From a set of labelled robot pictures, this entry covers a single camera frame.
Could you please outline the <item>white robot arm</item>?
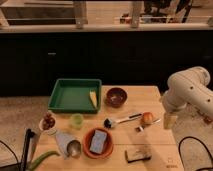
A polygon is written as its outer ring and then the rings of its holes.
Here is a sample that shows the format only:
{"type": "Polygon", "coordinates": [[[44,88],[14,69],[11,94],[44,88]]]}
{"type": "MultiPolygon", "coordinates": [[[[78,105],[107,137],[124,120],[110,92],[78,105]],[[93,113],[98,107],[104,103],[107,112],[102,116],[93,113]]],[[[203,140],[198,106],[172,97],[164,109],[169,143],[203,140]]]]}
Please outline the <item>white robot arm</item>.
{"type": "Polygon", "coordinates": [[[208,70],[200,66],[173,73],[168,78],[168,90],[161,98],[165,109],[165,129],[172,128],[177,120],[177,112],[183,110],[187,104],[194,105],[213,119],[213,90],[207,87],[210,79],[208,70]]]}

